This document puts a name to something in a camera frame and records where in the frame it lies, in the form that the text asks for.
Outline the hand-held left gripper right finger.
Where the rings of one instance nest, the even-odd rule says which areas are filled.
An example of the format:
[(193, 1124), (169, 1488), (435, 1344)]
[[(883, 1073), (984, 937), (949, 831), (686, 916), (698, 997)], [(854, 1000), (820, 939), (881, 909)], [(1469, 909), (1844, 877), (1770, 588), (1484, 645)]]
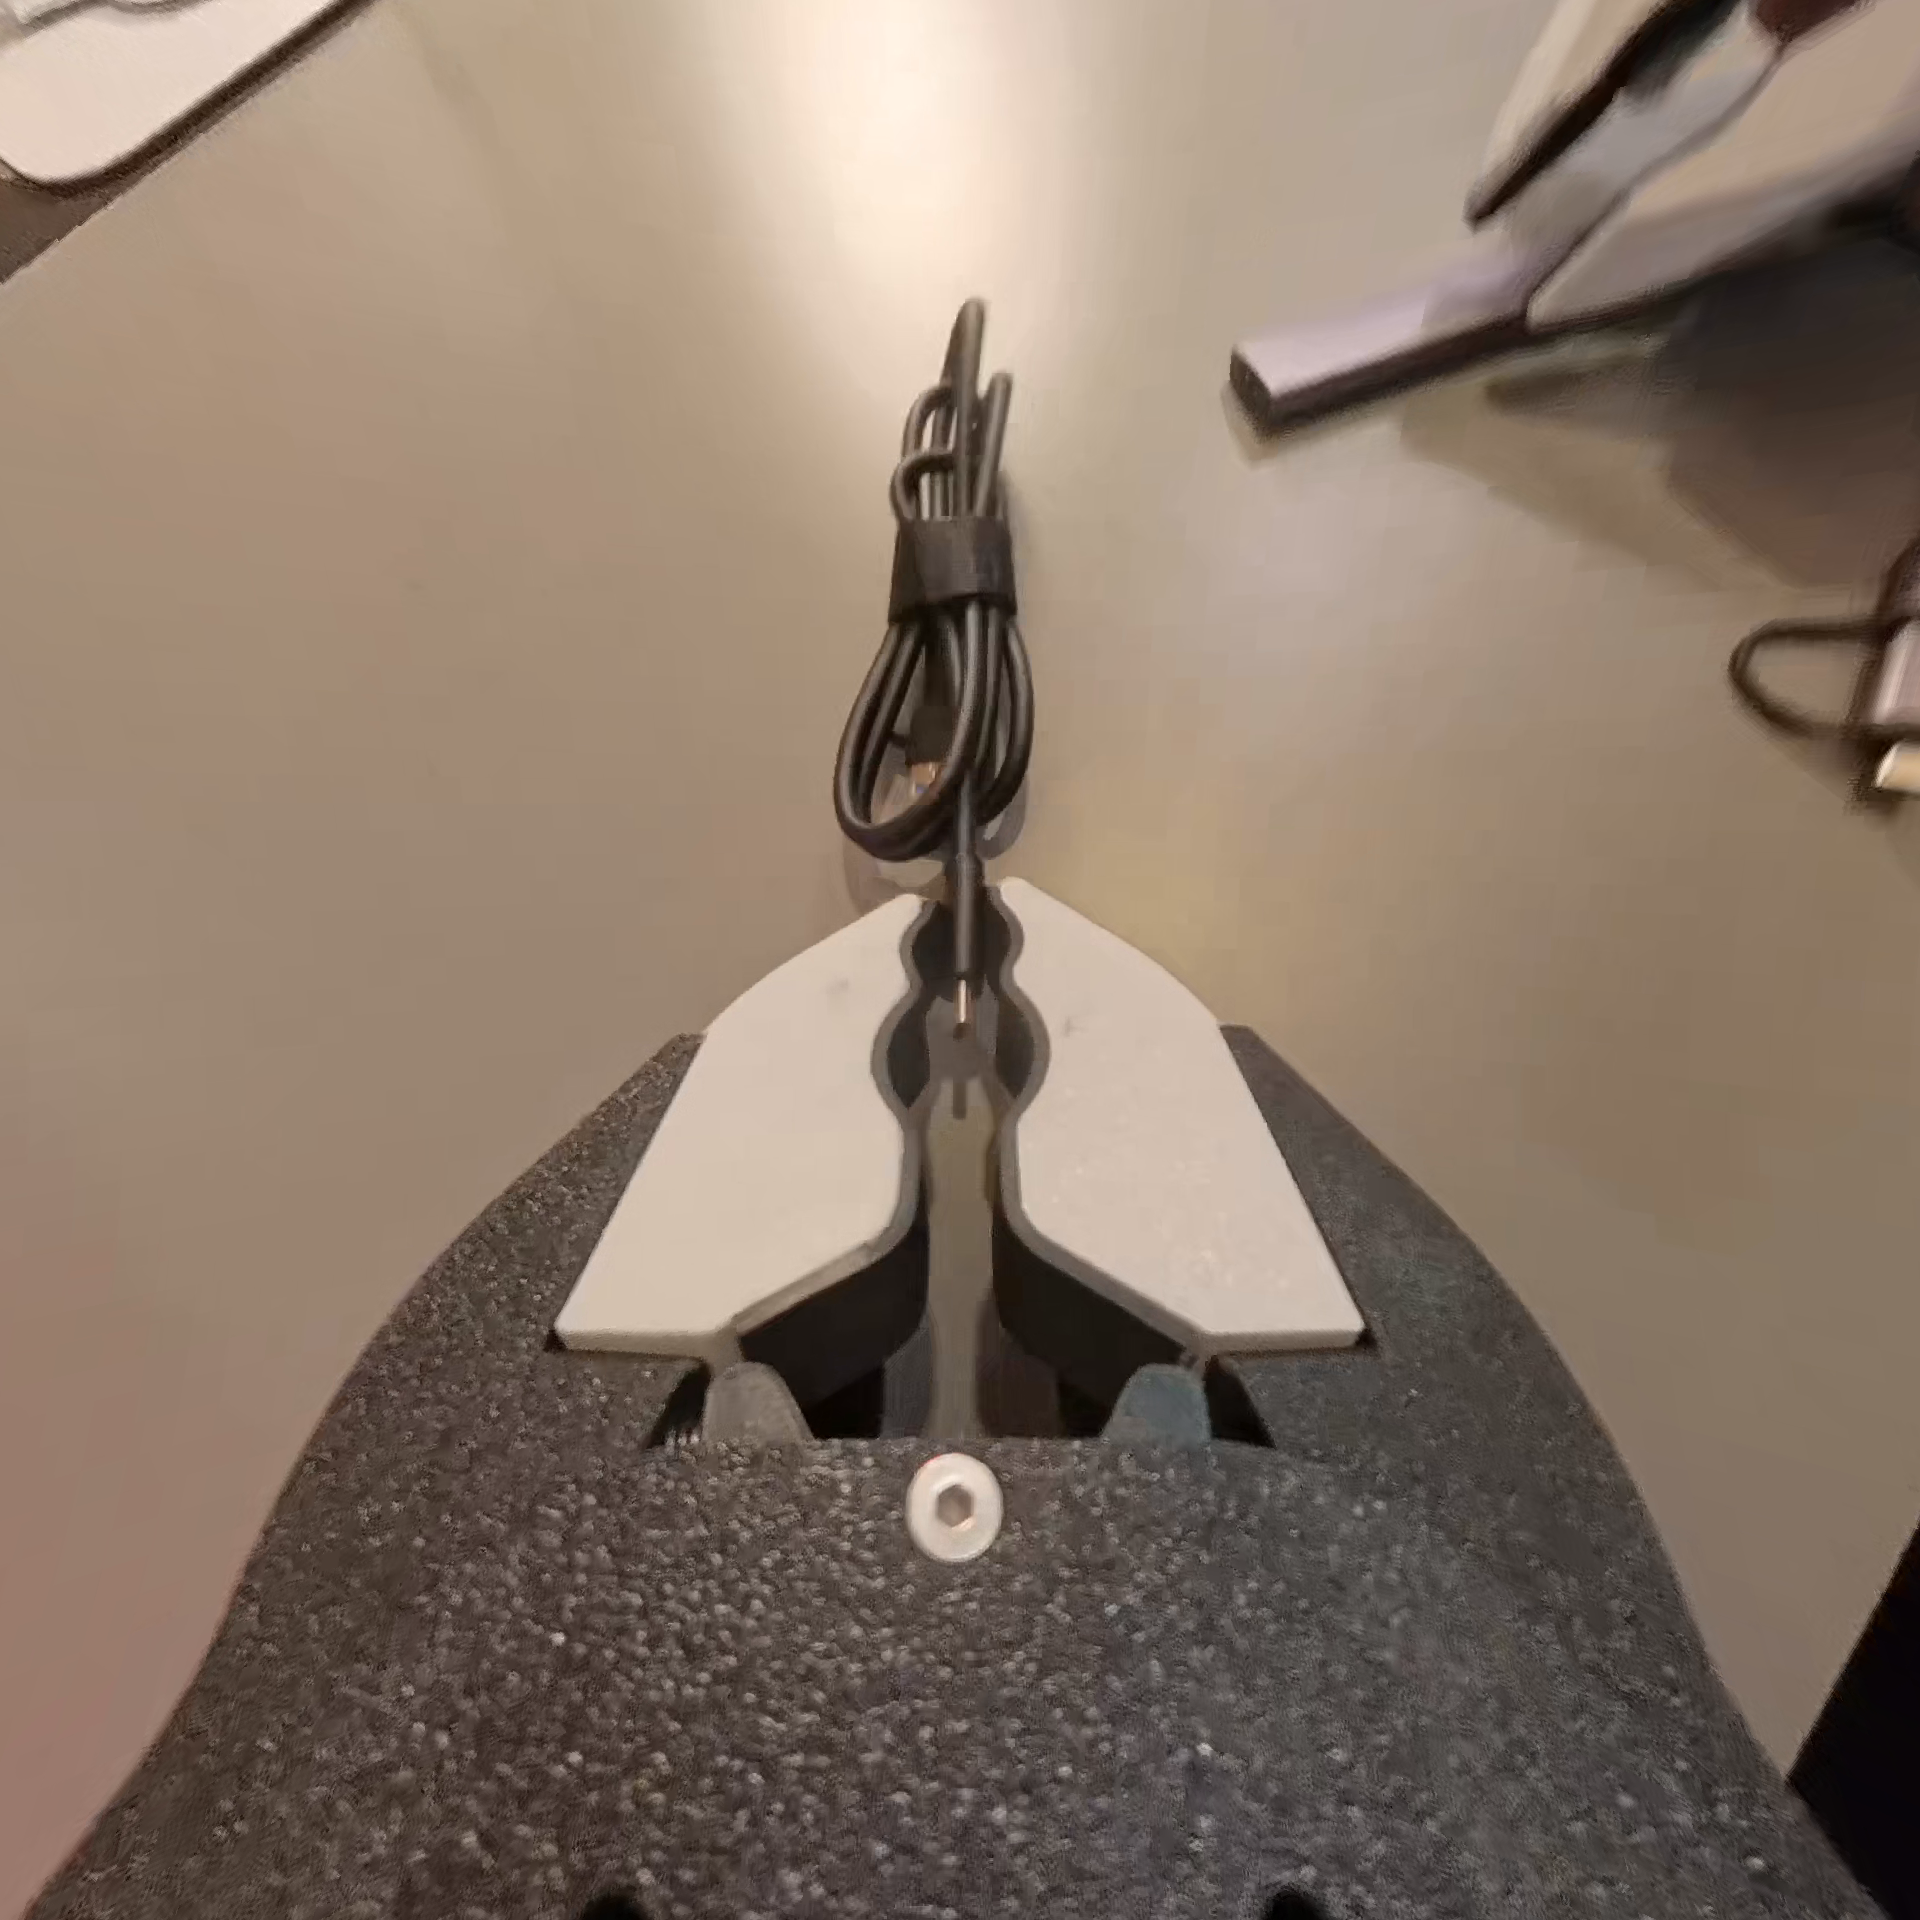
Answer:
[(1027, 880), (996, 905), (1029, 1045), (1000, 1070), (1007, 1326), (1051, 1366), (1356, 1348), (1364, 1314), (1211, 1009)]

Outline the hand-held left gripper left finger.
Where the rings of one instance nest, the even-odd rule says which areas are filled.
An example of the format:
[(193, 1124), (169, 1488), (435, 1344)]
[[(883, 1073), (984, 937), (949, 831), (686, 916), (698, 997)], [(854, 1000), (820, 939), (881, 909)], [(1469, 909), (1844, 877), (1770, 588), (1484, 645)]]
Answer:
[(821, 1403), (883, 1370), (930, 1291), (926, 1045), (903, 893), (762, 975), (709, 1022), (558, 1310), (570, 1354), (772, 1370)]

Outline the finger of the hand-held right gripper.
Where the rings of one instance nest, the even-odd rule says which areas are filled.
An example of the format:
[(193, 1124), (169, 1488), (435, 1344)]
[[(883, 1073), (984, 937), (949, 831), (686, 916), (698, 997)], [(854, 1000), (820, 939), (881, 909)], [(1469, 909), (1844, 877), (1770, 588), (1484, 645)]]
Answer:
[(1523, 225), (1527, 330), (1638, 309), (1830, 227), (1916, 170), (1917, 6), (1752, 3), (1763, 83), (1596, 225)]
[(1500, 108), (1471, 227), (1596, 227), (1724, 131), (1763, 83), (1745, 2), (1565, 2)]

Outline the silver usb hub with cable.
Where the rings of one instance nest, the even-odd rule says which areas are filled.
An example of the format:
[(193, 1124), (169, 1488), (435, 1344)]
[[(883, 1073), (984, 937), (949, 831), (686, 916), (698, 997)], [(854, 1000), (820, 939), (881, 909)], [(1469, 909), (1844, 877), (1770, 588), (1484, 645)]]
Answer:
[(1744, 716), (1916, 812), (1916, 239), (1853, 225), (1594, 318), (1428, 290), (1243, 342), (1260, 444), (1397, 411), (1418, 449), (1650, 563), (1782, 598), (1724, 668)]

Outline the white flat pad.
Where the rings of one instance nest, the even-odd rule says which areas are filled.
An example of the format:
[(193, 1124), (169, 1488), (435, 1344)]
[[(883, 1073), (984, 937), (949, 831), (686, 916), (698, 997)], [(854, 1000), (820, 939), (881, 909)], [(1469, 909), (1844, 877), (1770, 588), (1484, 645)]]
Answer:
[(1, 166), (104, 179), (288, 55), (344, 2), (5, 2)]

